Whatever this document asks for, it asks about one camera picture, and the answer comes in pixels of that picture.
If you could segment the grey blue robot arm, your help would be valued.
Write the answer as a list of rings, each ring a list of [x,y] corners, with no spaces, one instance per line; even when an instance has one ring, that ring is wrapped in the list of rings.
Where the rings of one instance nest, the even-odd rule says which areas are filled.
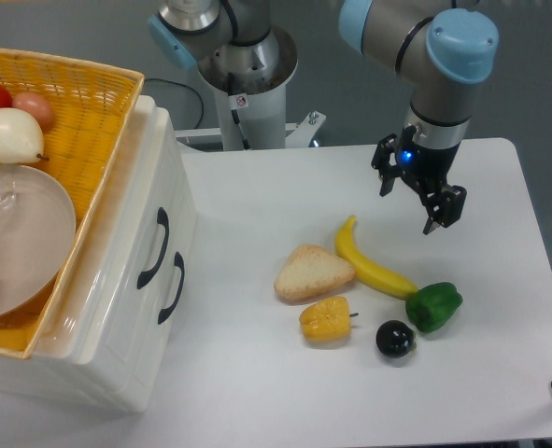
[[[149,18],[164,56],[196,68],[212,88],[227,150],[304,142],[285,130],[286,87],[298,65],[294,41],[266,1],[164,1]],[[469,1],[346,1],[340,36],[413,87],[399,134],[376,146],[382,194],[401,179],[427,211],[425,232],[460,219],[466,190],[447,181],[476,99],[494,64],[499,33]]]

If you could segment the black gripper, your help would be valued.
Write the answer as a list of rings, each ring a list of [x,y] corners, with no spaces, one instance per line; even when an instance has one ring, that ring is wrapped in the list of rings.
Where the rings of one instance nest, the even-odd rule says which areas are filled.
[[[371,166],[378,172],[381,197],[392,191],[400,175],[398,166],[401,168],[403,182],[419,196],[426,208],[428,218],[423,233],[428,235],[440,227],[450,227],[461,218],[467,190],[447,183],[447,174],[460,145],[440,149],[424,147],[414,141],[417,132],[416,125],[404,128],[397,148],[395,133],[381,139]]]

